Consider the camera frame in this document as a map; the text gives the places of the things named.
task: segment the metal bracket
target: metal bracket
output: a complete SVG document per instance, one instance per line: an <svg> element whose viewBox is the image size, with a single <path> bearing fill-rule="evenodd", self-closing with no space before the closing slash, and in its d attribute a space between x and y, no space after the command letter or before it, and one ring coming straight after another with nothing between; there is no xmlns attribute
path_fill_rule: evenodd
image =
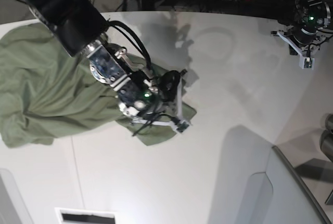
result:
<svg viewBox="0 0 333 224"><path fill-rule="evenodd" d="M303 51L288 37L285 37L281 31L278 31L277 36L279 36L284 42L288 43L300 56L300 60L299 60L299 66L304 69L304 68L310 68L310 69L314 69L314 62L315 59L310 57L305 57L303 55Z"/></svg>
<svg viewBox="0 0 333 224"><path fill-rule="evenodd" d="M184 119L183 117L183 100L182 100L182 89L183 89L183 83L182 79L178 84L177 88L177 96L176 96L176 118L179 120L179 122L176 124L173 121L169 122L162 122L162 121L155 121L152 123L152 125L156 126L170 126L174 132L176 133L183 133L190 125L191 123ZM142 118L134 118L132 120L133 124L146 124L148 120L144 120Z"/></svg>

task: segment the table surface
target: table surface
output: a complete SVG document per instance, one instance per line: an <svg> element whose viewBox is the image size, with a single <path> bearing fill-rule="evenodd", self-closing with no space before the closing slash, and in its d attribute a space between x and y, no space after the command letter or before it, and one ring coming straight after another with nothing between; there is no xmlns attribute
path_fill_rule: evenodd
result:
<svg viewBox="0 0 333 224"><path fill-rule="evenodd" d="M51 147L7 150L0 144L0 164L15 174L35 224L55 204L115 211L137 224L234 223L247 179L266 170L271 146L316 67L302 70L287 44L270 36L281 28L273 20L191 12L104 16L138 33L153 62L189 70L184 101L198 113L183 135L152 147L116 123L57 140ZM30 22L0 26L0 37ZM112 42L139 55L115 30L108 34ZM325 61L320 59L325 53L323 48L317 54L316 64ZM22 154L39 165L31 175L43 173L51 186L27 181L22 164L13 162ZM52 171L40 165L39 155L51 160ZM58 168L62 176L54 173ZM41 187L45 194L52 187L63 199L33 194L31 187ZM42 214L36 204L44 208Z"/></svg>

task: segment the black robot arm segment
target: black robot arm segment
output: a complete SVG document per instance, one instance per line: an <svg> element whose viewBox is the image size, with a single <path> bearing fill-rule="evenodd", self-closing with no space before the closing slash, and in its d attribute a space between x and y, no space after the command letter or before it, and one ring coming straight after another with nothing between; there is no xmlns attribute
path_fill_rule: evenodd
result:
<svg viewBox="0 0 333 224"><path fill-rule="evenodd" d="M24 0L32 13L75 56L107 31L108 23L89 0Z"/></svg>
<svg viewBox="0 0 333 224"><path fill-rule="evenodd" d="M313 69L313 55L330 39L321 34L330 24L330 8L323 0L284 0L284 4L287 6L278 22L287 29L272 33L289 44L291 55L300 56L301 68Z"/></svg>
<svg viewBox="0 0 333 224"><path fill-rule="evenodd" d="M156 74L144 44L124 23L105 20L89 0L24 1L69 55L81 55L90 61L93 77L115 92L120 111L131 118L133 124L142 124L139 131L152 124L170 126L178 133L189 127L182 115L181 77L184 72ZM108 42L109 27L125 35L145 58L145 65L133 63L125 47ZM158 122L166 115L170 122Z"/></svg>

